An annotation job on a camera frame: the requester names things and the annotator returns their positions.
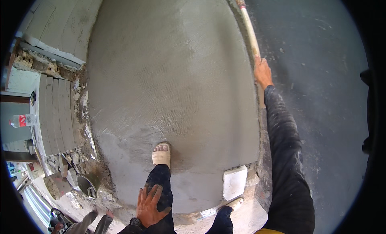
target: man's right arm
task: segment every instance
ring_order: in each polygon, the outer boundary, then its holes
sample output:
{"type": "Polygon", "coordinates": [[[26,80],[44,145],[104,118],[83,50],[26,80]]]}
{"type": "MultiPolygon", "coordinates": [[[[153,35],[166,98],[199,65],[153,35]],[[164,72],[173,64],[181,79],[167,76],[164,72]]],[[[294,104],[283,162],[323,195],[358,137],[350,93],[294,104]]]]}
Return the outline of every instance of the man's right arm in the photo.
{"type": "Polygon", "coordinates": [[[315,212],[302,170],[302,145],[295,120],[272,83],[266,59],[255,59],[255,78],[264,89],[272,157],[272,202],[264,231],[313,233],[315,212]]]}

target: black watch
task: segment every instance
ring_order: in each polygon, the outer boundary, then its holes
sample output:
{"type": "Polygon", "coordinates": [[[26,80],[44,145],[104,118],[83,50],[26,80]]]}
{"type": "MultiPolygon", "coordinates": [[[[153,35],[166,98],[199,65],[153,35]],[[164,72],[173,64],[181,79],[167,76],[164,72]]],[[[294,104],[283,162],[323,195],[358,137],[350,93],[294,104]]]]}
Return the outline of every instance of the black watch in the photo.
{"type": "Polygon", "coordinates": [[[136,227],[138,227],[139,229],[141,229],[142,231],[146,230],[146,227],[145,227],[144,225],[142,225],[141,220],[138,219],[137,217],[133,217],[133,218],[130,220],[130,225],[136,226],[136,227]]]}

